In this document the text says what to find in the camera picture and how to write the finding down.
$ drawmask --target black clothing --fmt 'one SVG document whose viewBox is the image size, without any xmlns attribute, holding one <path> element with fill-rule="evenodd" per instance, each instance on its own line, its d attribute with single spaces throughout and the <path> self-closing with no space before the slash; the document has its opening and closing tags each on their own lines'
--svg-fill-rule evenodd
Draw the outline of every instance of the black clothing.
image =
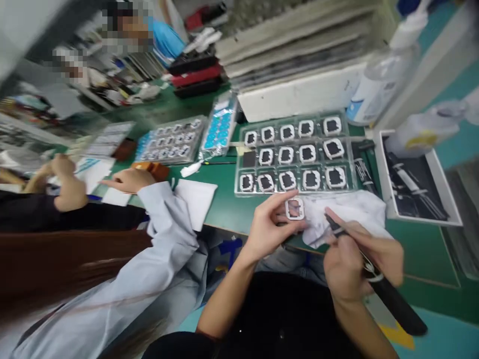
<svg viewBox="0 0 479 359">
<path fill-rule="evenodd" d="M 145 218 L 145 210 L 88 203 L 85 207 L 59 212 L 47 194 L 0 191 L 0 232 L 53 232 L 63 230 L 130 230 Z"/>
<path fill-rule="evenodd" d="M 172 333 L 153 342 L 143 359 L 362 358 L 336 320 L 329 289 L 284 273 L 255 273 L 225 339 Z"/>
</svg>

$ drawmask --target clear plastic blister tray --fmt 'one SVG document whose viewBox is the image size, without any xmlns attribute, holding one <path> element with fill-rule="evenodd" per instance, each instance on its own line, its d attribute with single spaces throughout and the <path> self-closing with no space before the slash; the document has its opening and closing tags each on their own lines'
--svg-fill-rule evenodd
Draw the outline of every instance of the clear plastic blister tray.
<svg viewBox="0 0 479 359">
<path fill-rule="evenodd" d="M 91 143 L 85 157 L 105 158 L 110 157 L 128 136 L 132 130 L 134 122 L 112 123 L 106 126 L 101 134 Z"/>
<path fill-rule="evenodd" d="M 342 111 L 252 124 L 241 129 L 240 141 L 250 151 L 237 160 L 238 197 L 296 188 L 304 194 L 358 189 Z"/>
<path fill-rule="evenodd" d="M 214 100 L 210 124 L 201 145 L 200 160 L 226 155 L 236 127 L 238 107 L 238 99 L 232 91 L 225 92 Z"/>
<path fill-rule="evenodd" d="M 136 161 L 164 165 L 193 162 L 206 122 L 206 116 L 199 115 L 162 124 L 150 131 L 148 143 Z"/>
</svg>

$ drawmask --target white sleeve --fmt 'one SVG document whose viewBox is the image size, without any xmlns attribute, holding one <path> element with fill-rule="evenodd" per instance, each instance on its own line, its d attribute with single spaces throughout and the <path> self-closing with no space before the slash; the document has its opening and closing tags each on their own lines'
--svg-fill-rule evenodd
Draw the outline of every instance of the white sleeve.
<svg viewBox="0 0 479 359">
<path fill-rule="evenodd" d="M 109 282 L 75 297 L 14 351 L 12 358 L 94 359 L 169 286 L 198 248 L 186 203 L 167 182 L 138 192 L 156 235 Z"/>
</svg>

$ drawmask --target green table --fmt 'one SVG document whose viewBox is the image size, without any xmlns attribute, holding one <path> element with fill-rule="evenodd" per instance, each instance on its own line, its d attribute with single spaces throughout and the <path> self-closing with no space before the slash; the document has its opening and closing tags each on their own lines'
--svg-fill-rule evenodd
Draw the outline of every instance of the green table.
<svg viewBox="0 0 479 359">
<path fill-rule="evenodd" d="M 138 125 L 134 129 L 134 137 L 140 137 L 147 130 L 154 128 L 160 123 L 175 121 L 181 118 L 197 114 L 208 115 L 211 110 L 212 101 L 216 94 L 204 95 L 189 100 L 178 100 L 169 98 L 164 93 L 163 99 L 156 104 L 148 105 L 150 108 L 120 111 L 111 114 L 118 121 L 135 120 Z M 147 110 L 154 110 L 157 115 L 144 116 Z M 233 141 L 239 137 L 240 126 L 237 126 Z M 351 129 L 351 134 L 360 136 L 364 132 L 357 128 Z M 234 156 L 236 151 L 230 150 L 229 155 Z M 115 173 L 131 165 L 130 161 L 117 163 L 112 172 Z M 232 161 L 233 157 L 214 158 L 214 161 Z M 379 183 L 377 168 L 372 154 L 369 155 L 372 162 L 373 177 Z M 170 178 L 177 180 L 182 178 L 180 170 L 183 166 L 170 166 Z M 189 180 L 215 183 L 218 185 L 211 208 L 205 220 L 205 224 L 223 228 L 229 231 L 248 234 L 256 206 L 262 203 L 265 197 L 238 198 L 234 194 L 236 165 L 203 166 L 200 171 L 190 177 Z M 94 192 L 95 195 L 103 196 L 106 192 L 105 186 L 99 186 Z M 130 204 L 141 206 L 141 202 L 133 196 Z M 470 295 L 461 291 L 461 284 L 458 280 L 451 259 L 447 252 L 441 229 L 438 226 L 428 224 L 409 223 L 397 220 L 387 220 L 386 229 L 401 242 L 405 249 L 405 284 L 401 292 L 413 305 L 425 307 L 440 313 L 453 315 L 459 318 L 466 318 L 479 323 L 479 311 L 477 311 L 475 300 Z M 327 247 L 320 247 L 318 250 L 306 246 L 300 236 L 289 240 L 289 245 L 301 248 L 316 254 L 324 253 Z M 479 287 L 470 286 L 469 292 L 478 293 Z"/>
</svg>

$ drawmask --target white box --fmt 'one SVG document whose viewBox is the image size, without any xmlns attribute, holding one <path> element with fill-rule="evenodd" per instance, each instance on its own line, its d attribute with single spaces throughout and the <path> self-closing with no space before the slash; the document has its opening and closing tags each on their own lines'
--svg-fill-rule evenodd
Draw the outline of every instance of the white box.
<svg viewBox="0 0 479 359">
<path fill-rule="evenodd" d="M 449 215 L 449 220 L 440 221 L 435 219 L 408 217 L 399 214 L 394 200 L 393 187 L 389 177 L 389 168 L 386 163 L 386 154 L 384 152 L 383 136 L 389 136 L 394 133 L 394 130 L 378 131 L 374 135 L 374 142 L 376 143 L 376 161 L 378 164 L 379 181 L 381 182 L 381 191 L 383 200 L 386 202 L 386 217 L 390 219 L 400 219 L 409 222 L 430 223 L 441 226 L 459 226 L 462 227 L 463 222 L 459 215 L 458 207 L 454 200 L 451 189 L 449 188 L 448 180 L 444 175 L 443 168 L 439 162 L 436 151 L 432 150 L 426 155 L 431 175 L 438 190 L 439 197 L 444 209 Z"/>
<path fill-rule="evenodd" d="M 240 93 L 238 100 L 250 123 L 346 108 L 365 67 L 361 62 L 330 71 L 321 69 L 310 76 Z"/>
</svg>

